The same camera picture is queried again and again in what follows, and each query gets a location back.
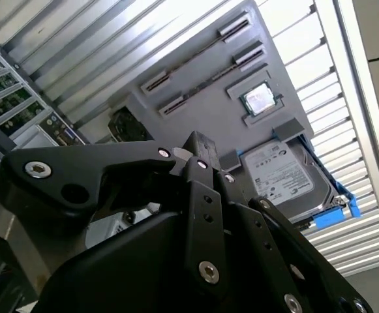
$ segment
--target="hard disk drive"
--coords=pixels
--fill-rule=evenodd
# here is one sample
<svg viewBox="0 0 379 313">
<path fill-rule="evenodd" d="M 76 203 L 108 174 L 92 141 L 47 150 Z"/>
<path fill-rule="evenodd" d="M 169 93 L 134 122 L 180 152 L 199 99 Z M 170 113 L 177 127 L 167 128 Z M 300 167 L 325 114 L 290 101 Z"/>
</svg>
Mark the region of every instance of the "hard disk drive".
<svg viewBox="0 0 379 313">
<path fill-rule="evenodd" d="M 262 144 L 243 154 L 241 163 L 240 178 L 249 180 L 243 183 L 246 198 L 268 198 L 292 223 L 347 205 L 335 181 L 298 137 Z"/>
</svg>

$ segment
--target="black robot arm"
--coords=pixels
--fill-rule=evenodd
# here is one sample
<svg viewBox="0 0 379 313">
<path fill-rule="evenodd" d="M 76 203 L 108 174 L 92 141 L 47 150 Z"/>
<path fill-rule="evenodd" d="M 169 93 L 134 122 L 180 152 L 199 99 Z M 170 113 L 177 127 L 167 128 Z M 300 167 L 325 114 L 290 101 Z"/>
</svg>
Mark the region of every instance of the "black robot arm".
<svg viewBox="0 0 379 313">
<path fill-rule="evenodd" d="M 160 211 L 90 249 L 92 220 Z M 47 312 L 372 312 L 267 199 L 244 199 L 214 143 L 23 149 L 0 167 L 0 257 Z"/>
</svg>

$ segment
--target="metal bolt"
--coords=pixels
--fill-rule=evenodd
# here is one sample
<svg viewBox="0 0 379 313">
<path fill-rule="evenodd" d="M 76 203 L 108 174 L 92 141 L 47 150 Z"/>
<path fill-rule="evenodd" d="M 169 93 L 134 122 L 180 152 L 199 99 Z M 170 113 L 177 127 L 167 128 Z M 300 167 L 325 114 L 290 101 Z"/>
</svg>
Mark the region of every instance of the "metal bolt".
<svg viewBox="0 0 379 313">
<path fill-rule="evenodd" d="M 356 307 L 359 310 L 359 312 L 361 312 L 361 313 L 367 313 L 365 307 L 361 304 L 361 302 L 359 300 L 355 300 L 354 301 L 354 305 L 356 305 Z"/>
<path fill-rule="evenodd" d="M 170 153 L 169 153 L 167 150 L 162 149 L 162 148 L 159 149 L 159 154 L 160 154 L 162 157 L 165 157 L 165 158 L 170 157 Z"/>
<path fill-rule="evenodd" d="M 208 167 L 208 165 L 204 161 L 201 161 L 201 160 L 198 161 L 198 165 L 201 166 L 202 168 Z"/>
<path fill-rule="evenodd" d="M 270 209 L 270 205 L 265 200 L 260 200 L 260 204 L 263 205 L 265 209 Z"/>
<path fill-rule="evenodd" d="M 198 266 L 202 278 L 209 284 L 215 285 L 220 280 L 218 269 L 208 261 L 202 261 Z"/>
<path fill-rule="evenodd" d="M 46 178 L 52 174 L 52 169 L 46 163 L 33 161 L 24 166 L 25 172 L 34 178 Z"/>
<path fill-rule="evenodd" d="M 234 177 L 232 177 L 230 174 L 226 174 L 226 175 L 224 175 L 224 177 L 225 177 L 230 183 L 234 183 L 234 182 L 235 182 Z"/>
<path fill-rule="evenodd" d="M 284 299 L 286 306 L 289 308 L 291 313 L 302 313 L 302 306 L 299 304 L 298 300 L 293 295 L 287 293 Z"/>
</svg>

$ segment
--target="hard drive label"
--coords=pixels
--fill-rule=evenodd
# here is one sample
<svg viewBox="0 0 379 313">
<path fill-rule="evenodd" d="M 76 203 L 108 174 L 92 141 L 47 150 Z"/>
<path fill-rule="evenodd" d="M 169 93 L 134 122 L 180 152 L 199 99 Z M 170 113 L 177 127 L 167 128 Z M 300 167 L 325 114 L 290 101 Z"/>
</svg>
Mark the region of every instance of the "hard drive label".
<svg viewBox="0 0 379 313">
<path fill-rule="evenodd" d="M 286 143 L 271 142 L 250 153 L 245 164 L 259 196 L 274 205 L 299 197 L 314 188 L 305 168 Z"/>
</svg>

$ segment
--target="metal ceiling panel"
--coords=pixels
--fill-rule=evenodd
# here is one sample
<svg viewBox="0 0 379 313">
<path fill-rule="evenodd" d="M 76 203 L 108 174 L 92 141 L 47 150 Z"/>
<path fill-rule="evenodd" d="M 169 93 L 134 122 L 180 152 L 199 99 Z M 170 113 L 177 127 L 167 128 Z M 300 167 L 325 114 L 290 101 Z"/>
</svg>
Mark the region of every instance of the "metal ceiling panel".
<svg viewBox="0 0 379 313">
<path fill-rule="evenodd" d="M 110 97 L 240 2 L 0 0 L 0 44 L 96 142 L 108 135 Z M 257 4 L 308 113 L 316 154 L 362 212 L 322 230 L 311 224 L 304 235 L 343 275 L 379 266 L 379 169 L 333 2 Z"/>
</svg>

